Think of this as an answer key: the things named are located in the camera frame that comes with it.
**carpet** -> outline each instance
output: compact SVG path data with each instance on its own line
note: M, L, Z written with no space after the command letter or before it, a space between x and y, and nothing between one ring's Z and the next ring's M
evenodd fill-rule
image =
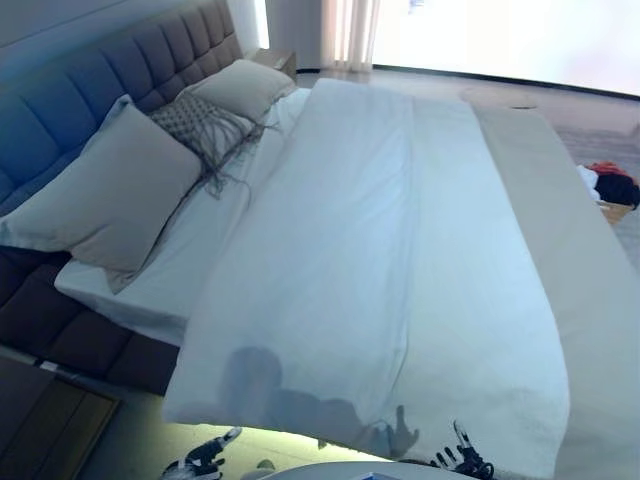
M637 139L607 130L554 128L576 164L611 161L640 180L640 145ZM640 208L625 215L613 231L640 274Z

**pillow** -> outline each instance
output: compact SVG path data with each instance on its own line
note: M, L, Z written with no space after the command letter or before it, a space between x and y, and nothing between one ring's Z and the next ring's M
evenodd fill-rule
M143 266L200 172L198 157L125 96L74 162L0 218L0 245L67 250L103 267L117 293Z
M149 118L200 157L205 169L214 175L240 147L258 138L263 130L255 122L190 92L155 110Z
M236 60L185 90L257 122L271 105L295 89L293 80L284 73L249 60Z

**robotic hand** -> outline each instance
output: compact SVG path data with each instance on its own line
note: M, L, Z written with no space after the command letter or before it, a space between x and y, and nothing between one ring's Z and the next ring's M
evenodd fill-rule
M218 480L222 478L219 468L224 459L215 460L216 455L224 450L242 433L242 428L235 427L222 437L203 443L191 450L183 459L169 465L160 480Z
M432 460L430 465L436 468L443 468L452 472L460 473L468 477L479 478L481 480L491 480L493 478L493 465L485 462L482 457L476 452L476 449L471 445L469 435L462 428L457 421L453 422L453 429L458 436L460 445L456 448L462 455L462 462L459 462L456 456L453 454L449 447L444 448L444 452L447 454L445 458L442 453L438 452L436 458L438 462Z

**white pillow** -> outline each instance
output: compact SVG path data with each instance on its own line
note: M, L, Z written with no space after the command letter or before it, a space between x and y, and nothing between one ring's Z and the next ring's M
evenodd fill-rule
M0 245L67 250L105 268L117 292L200 172L198 157L123 97L74 162L0 218Z
M296 85L284 73L249 60L236 60L215 75L185 90L236 115L259 121Z

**tufted headboard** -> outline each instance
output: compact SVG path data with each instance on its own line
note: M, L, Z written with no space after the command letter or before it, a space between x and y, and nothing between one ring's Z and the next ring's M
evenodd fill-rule
M190 2L10 89L0 97L0 215L75 159L118 97L154 110L240 57L226 2Z
M0 216L60 173L125 93L143 111L242 56L224 0L119 32L0 94ZM67 253L0 247L0 343L115 383L163 393L176 347L141 337L53 286Z

